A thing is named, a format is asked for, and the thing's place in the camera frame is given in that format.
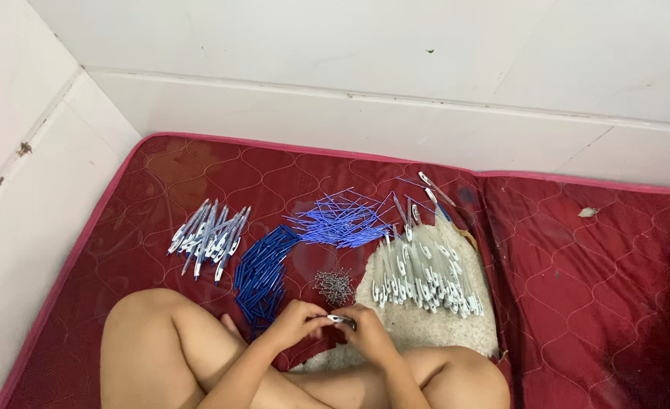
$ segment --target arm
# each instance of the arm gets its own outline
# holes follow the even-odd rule
[[[322,327],[332,325],[320,306],[293,300],[271,327],[256,339],[221,377],[197,409],[248,408],[256,395],[267,367],[282,350],[305,336],[322,336]]]
[[[378,315],[372,309],[355,304],[337,309],[332,314],[348,317],[358,323],[357,330],[348,324],[338,323],[335,328],[345,334],[348,343],[382,373],[390,406],[394,409],[430,409],[426,397],[411,374],[405,360],[395,350]]]

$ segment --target red mattress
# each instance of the red mattress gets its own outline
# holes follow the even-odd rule
[[[219,286],[181,276],[171,236],[206,198],[252,206],[236,256],[323,196],[354,186],[426,201],[394,179],[424,171],[457,203],[446,206],[476,237],[492,286],[499,368],[513,407],[670,407],[670,189],[518,172],[475,173],[400,159],[159,134],[130,153],[100,199],[0,393],[0,408],[99,407],[105,317],[123,296],[177,290],[217,317],[230,313],[232,258]],[[598,209],[580,218],[581,209]],[[335,250],[299,243],[285,260],[288,298],[325,305],[318,270],[360,280],[376,243]],[[287,370],[332,348],[335,336],[280,354]]]

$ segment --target leg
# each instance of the leg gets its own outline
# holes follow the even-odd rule
[[[105,322],[102,407],[196,407],[245,348],[208,311],[181,294],[164,289],[131,294]],[[327,406],[270,367],[252,407]]]
[[[403,357],[434,409],[510,407],[509,388],[502,373],[469,348],[416,348]],[[382,377],[367,365],[330,373],[288,374],[287,377],[313,397],[337,409],[388,407]]]

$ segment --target pile of white pen parts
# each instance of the pile of white pen parts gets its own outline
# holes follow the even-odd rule
[[[426,192],[434,203],[435,218],[446,220],[433,192],[430,189]],[[393,199],[405,229],[400,236],[393,225],[394,238],[386,236],[379,245],[378,253],[384,255],[384,274],[376,274],[373,299],[381,308],[386,301],[403,304],[410,298],[419,308],[432,313],[443,307],[463,318],[471,314],[483,316],[481,299],[464,272],[454,243],[440,229],[424,226],[416,204],[410,199],[407,215],[395,194]]]
[[[217,210],[219,210],[218,199],[213,204],[210,200],[205,200],[191,219],[188,219],[174,234],[167,255],[173,252],[176,254],[185,252],[186,263],[181,275],[186,273],[189,264],[195,259],[194,279],[198,279],[201,264],[211,259],[211,265],[216,264],[214,284],[217,284],[224,272],[224,266],[239,247],[240,235],[249,217],[251,206],[241,209],[229,220],[227,220],[229,208],[225,204],[221,205],[221,212],[218,215]]]

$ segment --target person's left hand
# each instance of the person's left hand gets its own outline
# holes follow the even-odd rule
[[[304,337],[321,339],[322,327],[334,324],[327,311],[315,304],[300,300],[292,300],[272,325],[258,339],[266,340],[267,344],[276,348],[275,353],[292,347]]]

